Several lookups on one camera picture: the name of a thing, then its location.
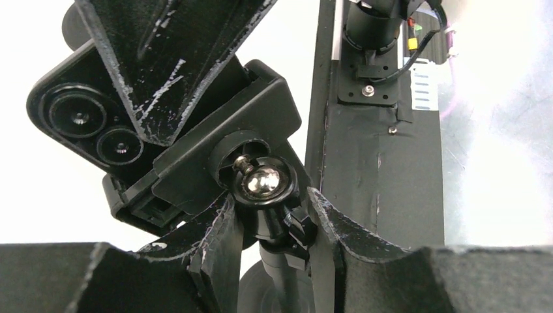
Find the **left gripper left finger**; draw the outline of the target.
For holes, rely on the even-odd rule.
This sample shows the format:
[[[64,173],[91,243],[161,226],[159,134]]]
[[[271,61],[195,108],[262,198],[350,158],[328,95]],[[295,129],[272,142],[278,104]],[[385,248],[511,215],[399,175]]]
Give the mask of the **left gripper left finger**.
[[[236,312],[243,229],[229,194],[137,252],[1,246],[2,312]]]

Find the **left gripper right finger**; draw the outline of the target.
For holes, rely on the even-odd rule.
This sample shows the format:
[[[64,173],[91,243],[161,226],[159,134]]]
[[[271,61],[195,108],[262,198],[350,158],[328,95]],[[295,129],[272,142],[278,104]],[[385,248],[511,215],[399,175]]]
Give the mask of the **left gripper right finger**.
[[[551,312],[552,248],[405,250],[308,188],[316,312]]]

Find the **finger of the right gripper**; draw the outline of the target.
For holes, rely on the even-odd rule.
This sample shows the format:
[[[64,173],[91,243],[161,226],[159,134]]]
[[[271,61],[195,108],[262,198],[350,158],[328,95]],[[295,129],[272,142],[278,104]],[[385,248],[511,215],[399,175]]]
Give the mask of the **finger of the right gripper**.
[[[130,120],[167,147],[273,1],[76,1]]]

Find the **black phone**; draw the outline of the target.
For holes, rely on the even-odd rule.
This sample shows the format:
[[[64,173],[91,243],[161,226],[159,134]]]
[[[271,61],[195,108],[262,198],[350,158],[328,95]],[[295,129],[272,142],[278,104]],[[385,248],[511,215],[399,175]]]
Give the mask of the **black phone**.
[[[180,100],[186,61],[170,61],[168,74],[149,91],[145,105]],[[208,86],[189,113],[173,144],[209,114],[252,83],[238,58],[233,56]],[[86,161],[126,184],[133,184],[152,170],[153,161],[169,146],[159,146],[138,136],[103,60],[89,39],[33,86],[27,98],[32,123],[47,136]]]

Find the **black round-base phone stand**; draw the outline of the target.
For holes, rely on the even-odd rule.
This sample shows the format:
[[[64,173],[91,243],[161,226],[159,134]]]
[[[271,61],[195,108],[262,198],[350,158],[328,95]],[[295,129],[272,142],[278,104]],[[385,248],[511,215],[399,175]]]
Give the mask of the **black round-base phone stand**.
[[[153,161],[128,208],[160,239],[229,194],[243,229],[236,312],[313,312],[310,181],[288,142],[299,114],[280,74],[259,60],[245,69],[252,83]]]

